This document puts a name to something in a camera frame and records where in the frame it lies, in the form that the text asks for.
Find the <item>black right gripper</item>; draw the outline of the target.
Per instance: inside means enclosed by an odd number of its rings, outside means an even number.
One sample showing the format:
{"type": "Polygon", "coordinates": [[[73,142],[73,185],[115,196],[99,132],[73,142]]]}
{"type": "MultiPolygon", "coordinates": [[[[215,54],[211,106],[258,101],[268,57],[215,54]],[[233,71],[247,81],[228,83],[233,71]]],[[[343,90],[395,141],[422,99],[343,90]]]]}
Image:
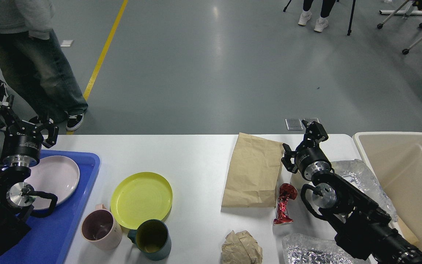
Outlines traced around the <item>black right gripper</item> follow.
{"type": "Polygon", "coordinates": [[[328,140],[329,137],[325,128],[319,122],[305,119],[301,122],[306,128],[301,142],[302,149],[293,151],[288,144],[283,143],[284,152],[281,162],[288,172],[300,172],[303,179],[311,182],[313,175],[318,172],[333,172],[331,163],[319,147],[319,144],[328,140]]]}

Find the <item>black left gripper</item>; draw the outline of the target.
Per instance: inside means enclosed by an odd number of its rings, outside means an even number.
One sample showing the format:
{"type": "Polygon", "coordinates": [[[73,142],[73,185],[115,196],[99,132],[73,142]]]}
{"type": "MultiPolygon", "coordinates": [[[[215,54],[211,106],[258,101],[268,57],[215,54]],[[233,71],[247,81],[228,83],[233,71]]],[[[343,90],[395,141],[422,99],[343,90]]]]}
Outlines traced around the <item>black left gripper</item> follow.
{"type": "Polygon", "coordinates": [[[59,127],[50,117],[32,118],[32,132],[18,130],[12,109],[14,95],[0,102],[0,131],[5,129],[0,162],[7,166],[36,166],[42,145],[51,148],[57,143],[59,127]]]}

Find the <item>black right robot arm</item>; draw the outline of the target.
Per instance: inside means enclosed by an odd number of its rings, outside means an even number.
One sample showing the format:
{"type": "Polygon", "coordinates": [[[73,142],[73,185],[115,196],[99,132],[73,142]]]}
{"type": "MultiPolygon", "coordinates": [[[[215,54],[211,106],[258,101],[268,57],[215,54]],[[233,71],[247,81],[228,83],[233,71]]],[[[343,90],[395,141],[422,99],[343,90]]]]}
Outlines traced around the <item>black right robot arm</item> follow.
{"type": "Polygon", "coordinates": [[[295,150],[283,144],[281,162],[307,181],[300,198],[317,219],[336,231],[335,242],[356,259],[372,256],[379,264],[422,264],[422,251],[389,227],[392,220],[377,202],[335,173],[319,147],[328,134],[317,121],[302,120],[306,129],[295,150]]]}

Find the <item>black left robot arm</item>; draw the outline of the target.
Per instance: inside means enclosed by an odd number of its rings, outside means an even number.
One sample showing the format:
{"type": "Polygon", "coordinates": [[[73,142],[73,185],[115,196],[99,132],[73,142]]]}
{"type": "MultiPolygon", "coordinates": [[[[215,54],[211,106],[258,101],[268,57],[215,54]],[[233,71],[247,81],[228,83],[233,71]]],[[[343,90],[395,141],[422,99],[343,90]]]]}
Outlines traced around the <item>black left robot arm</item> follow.
{"type": "Polygon", "coordinates": [[[40,124],[22,120],[13,110],[14,96],[0,102],[0,131],[4,142],[0,157],[0,255],[30,231],[29,217],[44,218],[54,211],[58,197],[36,191],[26,182],[31,167],[40,163],[42,147],[57,142],[59,127],[48,116],[40,124]]]}

